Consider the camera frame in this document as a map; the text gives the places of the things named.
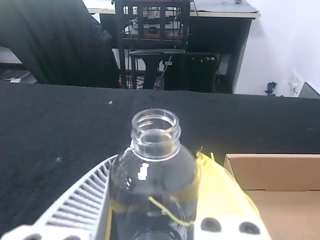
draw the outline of black table surface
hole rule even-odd
[[[219,163],[226,153],[320,154],[316,99],[1,83],[0,235],[33,224],[128,146],[133,115],[148,108],[176,113],[182,144]]]

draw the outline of computer tower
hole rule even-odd
[[[193,92],[212,93],[215,91],[215,77],[218,61],[214,54],[187,53],[185,67],[182,68],[181,56],[173,56],[164,73],[165,90],[186,89]]]

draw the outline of white wall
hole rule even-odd
[[[261,12],[253,20],[236,94],[266,95],[269,82],[278,83],[277,96],[297,96],[288,84],[292,72],[320,92],[319,1],[249,0]]]

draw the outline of cable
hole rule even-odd
[[[128,61],[128,73],[129,73],[129,49],[128,49],[128,58],[127,58],[127,61]],[[129,76],[127,77],[127,75],[125,75],[125,81],[127,82],[126,85],[128,85],[129,87]]]
[[[177,224],[180,224],[185,227],[190,227],[193,225],[195,222],[194,221],[189,221],[185,222],[177,218],[175,215],[173,215],[169,209],[167,209],[165,206],[163,206],[160,202],[155,200],[152,196],[148,197],[149,201],[152,202],[154,205],[156,205],[158,208],[160,208],[164,213],[166,213],[173,221],[175,221]]]
[[[213,78],[213,87],[212,87],[212,90],[211,90],[212,93],[216,93],[217,92],[217,89],[216,89],[217,81],[216,80],[218,81],[218,83],[220,83],[220,74],[219,74],[218,70],[216,71],[215,76]]]
[[[156,8],[156,13],[155,13],[155,17],[157,17],[158,15],[158,12],[159,12],[159,7]]]
[[[130,32],[130,21],[128,21],[127,23],[128,23],[128,31],[127,32],[129,33],[128,34],[128,39],[130,39],[130,33],[131,33]]]
[[[178,16],[178,13],[181,12],[181,8],[178,7],[177,10],[176,10],[176,15]],[[179,31],[178,31],[178,35],[179,35],[179,38],[181,37],[181,19],[179,21]]]
[[[172,56],[169,57],[168,64],[165,65],[164,70],[163,70],[160,78],[162,78],[162,77],[165,75],[165,72],[166,72],[166,70],[167,70],[167,68],[168,68],[168,66],[169,66],[169,62],[171,61],[171,59],[172,59]]]
[[[185,28],[185,20],[187,19],[187,18],[190,18],[190,2],[189,2],[189,0],[184,0],[184,8],[183,8],[183,12],[181,13],[181,15],[183,14],[183,17],[181,18],[181,20],[183,20],[183,29],[182,29],[182,38],[181,38],[181,40],[180,41],[185,41],[184,43],[185,43],[185,46],[184,46],[184,48],[186,48],[187,47],[187,42],[188,42],[188,32],[187,32],[187,37],[186,37],[186,39],[184,39],[184,28]]]
[[[175,9],[174,8],[172,8],[172,14],[173,14],[173,21],[172,21],[173,40],[175,40],[175,20],[176,20],[176,17],[175,17]]]
[[[194,5],[194,10],[196,12],[196,15],[199,17],[199,13],[198,13],[195,1],[193,1],[193,5]]]
[[[218,62],[218,66],[217,66],[218,71],[220,68],[221,59],[222,59],[222,53],[220,53],[219,62]]]
[[[148,20],[148,17],[149,17],[149,7],[147,6],[146,7],[146,19]]]

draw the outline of wall outlet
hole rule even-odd
[[[288,84],[290,88],[291,97],[295,97],[301,91],[302,79],[294,71],[291,71],[291,74],[288,77]]]

